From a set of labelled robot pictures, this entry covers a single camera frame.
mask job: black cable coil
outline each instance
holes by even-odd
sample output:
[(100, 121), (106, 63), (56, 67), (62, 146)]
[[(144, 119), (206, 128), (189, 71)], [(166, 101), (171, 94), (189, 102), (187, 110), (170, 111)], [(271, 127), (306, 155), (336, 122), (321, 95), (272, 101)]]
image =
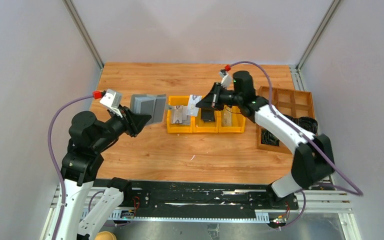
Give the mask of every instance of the black cable coil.
[[(311, 118), (309, 116), (302, 116), (300, 118), (293, 118), (289, 115), (284, 115), (286, 118), (294, 122), (296, 125), (300, 126), (301, 128), (312, 132), (313, 134), (317, 134), (317, 129), (319, 127), (319, 124), (314, 118)], [(272, 146), (279, 146), (279, 139), (273, 135), (273, 133), (269, 132), (266, 129), (261, 130), (261, 143), (266, 145), (272, 145)]]

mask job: floor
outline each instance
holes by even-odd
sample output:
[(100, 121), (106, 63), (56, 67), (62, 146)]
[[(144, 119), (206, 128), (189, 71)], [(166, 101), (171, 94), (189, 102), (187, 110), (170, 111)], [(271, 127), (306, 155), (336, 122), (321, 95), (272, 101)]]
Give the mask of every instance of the floor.
[[(297, 213), (291, 213), (293, 219)], [(118, 240), (345, 240), (335, 213), (304, 214), (290, 227), (277, 232), (264, 223), (207, 223), (137, 221), (124, 227), (103, 227)]]
[[(97, 89), (111, 88), (130, 105), (132, 94), (206, 95), (224, 64), (106, 63)], [(273, 86), (294, 89), (287, 65), (264, 65)], [(249, 71), (254, 87), (268, 86), (260, 70)], [(106, 121), (106, 109), (94, 100), (90, 110)], [(136, 137), (122, 135), (103, 154), (98, 178), (269, 184), (291, 169), (292, 155), (256, 149), (256, 126), (247, 120), (244, 133), (169, 134), (165, 122), (147, 126)]]

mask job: wire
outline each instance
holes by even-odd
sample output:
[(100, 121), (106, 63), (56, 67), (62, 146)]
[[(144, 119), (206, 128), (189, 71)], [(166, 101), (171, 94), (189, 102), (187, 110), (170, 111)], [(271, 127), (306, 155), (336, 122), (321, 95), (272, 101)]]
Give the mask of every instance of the wire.
[(287, 205), (287, 209), (286, 209), (286, 213), (287, 213), (287, 216), (286, 216), (286, 220), (288, 220), (289, 218), (289, 214), (291, 213), (291, 208), (289, 207), (289, 203), (286, 201), (285, 202), (286, 205)]
[(228, 112), (231, 113), (231, 114), (242, 114), (242, 113), (240, 113), (240, 112), (232, 112), (232, 111), (229, 111), (227, 107), (226, 107), (224, 110), (228, 111)]
[(66, 205), (66, 185), (64, 184), (63, 175), (61, 174), (60, 167), (58, 166), (57, 160), (55, 159), (54, 150), (52, 148), (52, 141), (51, 141), (52, 140), (52, 129), (54, 128), (54, 123), (55, 123), (55, 120), (57, 119), (58, 115), (60, 115), (60, 113), (66, 107), (68, 107), (74, 103), (77, 103), (79, 101), (85, 100), (85, 99), (91, 99), (93, 97), (94, 96), (91, 94), (91, 95), (76, 98), (76, 99), (69, 101), (66, 104), (64, 104), (62, 107), (60, 107), (56, 111), (55, 115), (53, 115), (52, 120), (50, 121), (50, 124), (49, 124), (49, 128), (47, 130), (47, 148), (49, 150), (49, 155), (50, 155), (50, 159), (52, 160), (53, 167), (55, 168), (56, 174), (58, 175), (59, 189), (60, 189), (60, 194), (61, 194), (61, 207), (59, 209), (58, 218), (56, 219), (55, 228), (53, 229), (52, 240), (55, 240), (57, 238), (57, 233), (58, 233), (58, 230), (60, 229), (60, 225), (61, 225), (61, 221), (63, 219), (64, 209), (65, 209), (65, 205)]
[(298, 221), (298, 219), (300, 219), (302, 217), (302, 215), (304, 214), (304, 210), (306, 209), (306, 206), (307, 206), (307, 199), (306, 199), (306, 194), (304, 193), (304, 191), (301, 189), (299, 190), (298, 192), (301, 192), (302, 193), (302, 198), (303, 198), (303, 203), (302, 203), (302, 209), (301, 211), (299, 212), (298, 216), (292, 220), (291, 222), (287, 223), (286, 225), (284, 225), (283, 227), (281, 227), (281, 229), (284, 229), (284, 228), (287, 228), (289, 226), (291, 226), (292, 224), (294, 224), (296, 221)]
[(329, 159), (329, 157), (305, 134), (303, 134), (299, 128), (297, 128), (294, 124), (290, 123), (287, 121), (285, 118), (283, 118), (281, 115), (278, 115), (277, 112), (273, 109), (272, 105), (272, 95), (273, 95), (273, 86), (272, 86), (272, 81), (270, 80), (269, 75), (267, 74), (266, 70), (264, 70), (263, 67), (260, 65), (256, 64), (255, 62), (252, 61), (238, 61), (230, 65), (230, 67), (236, 66), (238, 64), (251, 64), (259, 68), (267, 78), (268, 82), (268, 107), (270, 108), (270, 111), (277, 117), (279, 118), (282, 122), (287, 124), (289, 127), (291, 127), (295, 132), (300, 134), (310, 145), (323, 157), (323, 159), (349, 184), (351, 187), (355, 190), (349, 190), (344, 187), (340, 186), (335, 186), (332, 184), (333, 187), (337, 189), (341, 189), (344, 192), (357, 195), (357, 196), (363, 196), (363, 192), (360, 190), (360, 188), (353, 182), (351, 179), (349, 179), (341, 170), (337, 168), (337, 166)]
[(139, 206), (141, 205), (141, 199), (138, 196), (134, 196), (133, 201), (134, 201), (134, 216), (136, 217), (136, 211), (139, 209)]
[(98, 195), (98, 194), (103, 194), (104, 193), (104, 191), (102, 190), (102, 191), (97, 191), (97, 192), (95, 192), (95, 194), (93, 194), (92, 195), (92, 197), (90, 198), (90, 201), (89, 201), (89, 205), (87, 206), (87, 210), (89, 210), (89, 213), (91, 212), (91, 210), (92, 210), (92, 201), (94, 200), (94, 198)]
[(102, 152), (104, 152), (105, 150), (111, 148), (114, 144), (117, 143), (118, 140), (119, 140), (119, 138), (117, 137), (113, 142), (111, 142), (108, 146), (106, 146), (106, 147), (102, 150)]
[(288, 202), (286, 201), (285, 203), (286, 203), (286, 206), (287, 206), (286, 211), (285, 211), (284, 214), (280, 215), (279, 218), (283, 218), (283, 217), (284, 217), (285, 215), (287, 215), (287, 214), (290, 212), (290, 210), (291, 210), (291, 208), (289, 207)]
[(133, 198), (133, 208), (136, 210), (136, 200)]

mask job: black object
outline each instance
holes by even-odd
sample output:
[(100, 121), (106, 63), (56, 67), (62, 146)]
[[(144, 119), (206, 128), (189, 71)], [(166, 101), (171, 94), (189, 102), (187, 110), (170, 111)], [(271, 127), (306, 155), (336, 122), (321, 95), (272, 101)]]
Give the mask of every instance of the black object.
[(262, 129), (261, 143), (266, 145), (279, 146), (280, 141), (273, 133), (269, 132), (269, 130)]
[[(94, 187), (107, 186), (108, 179), (96, 179)], [(261, 194), (256, 198), (255, 208), (260, 208), (258, 202), (262, 201), (266, 192), (262, 191), (267, 185), (257, 184), (225, 184), (202, 182), (169, 182), (169, 181), (138, 181), (131, 180), (133, 189), (140, 188), (149, 192), (149, 207), (140, 208), (137, 217), (159, 218), (231, 218), (253, 219), (256, 217), (255, 209), (250, 208), (250, 193)], [(285, 204), (271, 206), (268, 201), (264, 203), (266, 209), (286, 210)], [(291, 210), (297, 210), (298, 205), (288, 200)]]
[(278, 229), (279, 227), (283, 227), (286, 225), (286, 222), (279, 222), (279, 223), (276, 223), (276, 222), (270, 222), (270, 223), (267, 223), (267, 225), (272, 228), (272, 229)]
[(276, 206), (277, 203), (281, 202), (283, 198), (282, 197), (278, 197), (276, 195), (275, 191), (273, 190), (272, 185), (273, 185), (273, 183), (270, 183), (267, 186), (267, 189), (265, 190), (265, 192), (267, 193), (267, 198), (268, 198), (268, 201), (269, 201), (270, 205)]
[(216, 117), (215, 117), (216, 113), (213, 109), (201, 109), (201, 120), (203, 120), (204, 122), (215, 122), (216, 121)]
[(291, 120), (292, 122), (294, 122), (294, 119), (295, 119), (295, 118), (293, 118), (292, 116), (289, 116), (289, 115), (286, 115), (286, 114), (284, 114), (284, 116), (285, 116), (287, 119), (289, 119), (289, 120)]
[(296, 124), (313, 134), (317, 134), (317, 129), (319, 128), (317, 121), (309, 116), (302, 116), (298, 118)]
[[(335, 163), (331, 140), (326, 135), (316, 136), (313, 142)], [(295, 149), (290, 171), (295, 182), (303, 189), (307, 189), (324, 177), (334, 173), (334, 169), (314, 150), (310, 143), (301, 143)]]
[(253, 77), (248, 71), (237, 71), (232, 77), (234, 90), (227, 90), (221, 83), (215, 82), (210, 92), (196, 104), (196, 107), (221, 111), (225, 106), (230, 108), (237, 106), (242, 115), (255, 123), (255, 112), (269, 101), (256, 95)]
[(107, 188), (116, 188), (123, 193), (123, 203), (131, 202), (133, 198), (132, 182), (119, 177), (113, 177), (106, 185)]
[(274, 202), (273, 198), (267, 194), (267, 192), (255, 191), (248, 192), (248, 201), (250, 209), (286, 209), (289, 205), (290, 209), (298, 209), (298, 201), (293, 193), (287, 195), (286, 197), (279, 199), (279, 201)]
[(80, 234), (77, 234), (76, 240), (89, 240), (89, 237), (90, 237), (89, 234), (86, 234), (84, 236), (80, 235)]
[(138, 197), (140, 202), (140, 208), (147, 208), (150, 206), (150, 191), (148, 190), (132, 190), (131, 198), (125, 199), (120, 205), (120, 207), (134, 207), (133, 198)]
[(67, 154), (62, 159), (64, 179), (76, 181), (78, 186), (94, 181), (104, 161), (101, 153), (112, 146), (123, 133), (136, 137), (151, 119), (151, 115), (135, 114), (128, 107), (118, 106), (123, 117), (109, 112), (111, 118), (102, 122), (91, 111), (77, 113), (68, 130)]

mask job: paper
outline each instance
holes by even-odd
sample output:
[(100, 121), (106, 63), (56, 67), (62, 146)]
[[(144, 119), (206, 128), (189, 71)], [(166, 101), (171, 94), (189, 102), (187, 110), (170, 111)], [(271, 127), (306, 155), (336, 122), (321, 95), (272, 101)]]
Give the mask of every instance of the paper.
[(188, 112), (188, 108), (187, 107), (183, 107), (182, 112), (181, 112), (181, 120), (182, 120), (182, 122), (186, 121), (186, 119), (188, 119), (187, 112)]
[(201, 101), (203, 97), (200, 95), (190, 95), (189, 102), (187, 103), (187, 115), (198, 117), (198, 111), (200, 110), (195, 105)]
[(226, 107), (222, 112), (221, 126), (231, 127), (232, 126), (232, 109)]
[(191, 116), (188, 115), (186, 117), (187, 117), (186, 120), (180, 123), (180, 125), (191, 125)]
[(176, 105), (175, 109), (171, 110), (171, 124), (181, 124), (183, 122), (183, 106)]

